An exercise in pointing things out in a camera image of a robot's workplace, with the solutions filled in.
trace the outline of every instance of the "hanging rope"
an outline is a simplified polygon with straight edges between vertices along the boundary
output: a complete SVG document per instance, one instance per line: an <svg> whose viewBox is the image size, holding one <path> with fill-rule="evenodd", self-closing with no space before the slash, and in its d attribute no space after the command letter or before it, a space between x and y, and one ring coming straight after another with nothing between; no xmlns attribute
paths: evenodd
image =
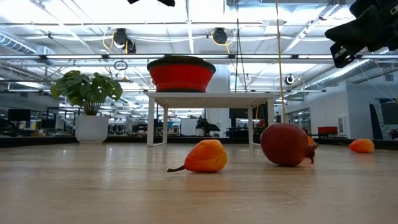
<svg viewBox="0 0 398 224"><path fill-rule="evenodd" d="M277 31L278 31L280 96L282 97L282 117L283 117L283 119L284 119L284 123L286 123L285 95L284 95L284 87L283 87L283 84L282 84L282 48L280 47L280 30L279 30L278 0L275 0L275 4L276 4L276 21L277 21Z"/></svg>

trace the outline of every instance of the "red plastic bowl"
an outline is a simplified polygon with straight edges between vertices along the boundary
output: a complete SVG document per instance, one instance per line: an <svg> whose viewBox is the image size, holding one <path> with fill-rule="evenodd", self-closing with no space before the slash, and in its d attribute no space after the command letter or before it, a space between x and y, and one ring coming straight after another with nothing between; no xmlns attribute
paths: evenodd
<svg viewBox="0 0 398 224"><path fill-rule="evenodd" d="M166 56L148 64L158 92L206 92L216 67L201 58Z"/></svg>

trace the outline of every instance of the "fluorescent light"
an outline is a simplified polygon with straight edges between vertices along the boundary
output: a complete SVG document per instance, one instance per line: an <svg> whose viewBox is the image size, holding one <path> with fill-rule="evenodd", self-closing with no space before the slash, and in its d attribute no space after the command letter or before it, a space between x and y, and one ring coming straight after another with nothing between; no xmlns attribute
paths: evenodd
<svg viewBox="0 0 398 224"><path fill-rule="evenodd" d="M238 58L266 58L266 59L278 59L279 55L238 55ZM282 59L283 58L292 58L291 55L281 55L280 56Z"/></svg>
<svg viewBox="0 0 398 224"><path fill-rule="evenodd" d="M326 90L292 90L292 93L323 93Z"/></svg>
<svg viewBox="0 0 398 224"><path fill-rule="evenodd" d="M299 55L300 59L332 59L331 55Z"/></svg>
<svg viewBox="0 0 398 224"><path fill-rule="evenodd" d="M47 55L48 59L101 59L102 55Z"/></svg>
<svg viewBox="0 0 398 224"><path fill-rule="evenodd" d="M16 60L16 59L40 59L38 55L0 55L0 59Z"/></svg>
<svg viewBox="0 0 398 224"><path fill-rule="evenodd" d="M6 91L11 91L11 92L39 92L40 90L6 90Z"/></svg>
<svg viewBox="0 0 398 224"><path fill-rule="evenodd" d="M123 93L142 93L142 92L155 92L156 90L123 90Z"/></svg>
<svg viewBox="0 0 398 224"><path fill-rule="evenodd" d="M188 55L183 55L183 56L192 56L192 57L198 57L198 58L228 58L228 55L201 55L201 54L188 54Z"/></svg>
<svg viewBox="0 0 398 224"><path fill-rule="evenodd" d="M398 59L398 55L362 55L361 59Z"/></svg>
<svg viewBox="0 0 398 224"><path fill-rule="evenodd" d="M33 83L33 82L17 82L17 84L29 86L32 88L45 88L45 86L38 84L38 83Z"/></svg>
<svg viewBox="0 0 398 224"><path fill-rule="evenodd" d="M109 58L112 58L112 59L125 59L125 58L147 59L147 58L162 58L162 57L164 57L164 55L152 55L152 54L148 54L148 55L140 55L140 54L109 55Z"/></svg>

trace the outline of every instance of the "pomegranate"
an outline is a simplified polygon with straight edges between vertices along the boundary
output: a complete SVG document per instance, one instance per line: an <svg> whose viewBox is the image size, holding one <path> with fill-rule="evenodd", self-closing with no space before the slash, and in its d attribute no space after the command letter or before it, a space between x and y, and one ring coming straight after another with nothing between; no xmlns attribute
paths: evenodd
<svg viewBox="0 0 398 224"><path fill-rule="evenodd" d="M308 145L308 136L295 124L274 124L261 133L261 148L273 163L297 166L307 157L315 157L318 145Z"/></svg>

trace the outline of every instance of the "ceiling duct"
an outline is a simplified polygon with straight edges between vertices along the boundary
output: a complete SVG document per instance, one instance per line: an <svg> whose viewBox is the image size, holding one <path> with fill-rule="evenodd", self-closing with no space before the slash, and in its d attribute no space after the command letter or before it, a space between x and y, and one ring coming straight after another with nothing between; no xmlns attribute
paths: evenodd
<svg viewBox="0 0 398 224"><path fill-rule="evenodd" d="M22 54L36 54L36 47L26 43L24 40L0 29L0 45L9 47Z"/></svg>
<svg viewBox="0 0 398 224"><path fill-rule="evenodd" d="M382 49L375 52L375 54L385 54L387 52L388 50ZM377 65L374 60L367 59L352 63L345 68L332 68L331 70L320 75L317 81L310 82L308 85L305 85L304 89L314 88L317 85L331 86L357 74L367 72L375 67L377 67Z"/></svg>
<svg viewBox="0 0 398 224"><path fill-rule="evenodd" d="M24 55L37 54L37 55L50 55L54 54L54 51L46 46L35 45L28 43L21 38L10 34L6 30L0 28L0 45L8 47L16 52ZM45 63L47 65L53 64L51 60L36 60L39 63Z"/></svg>

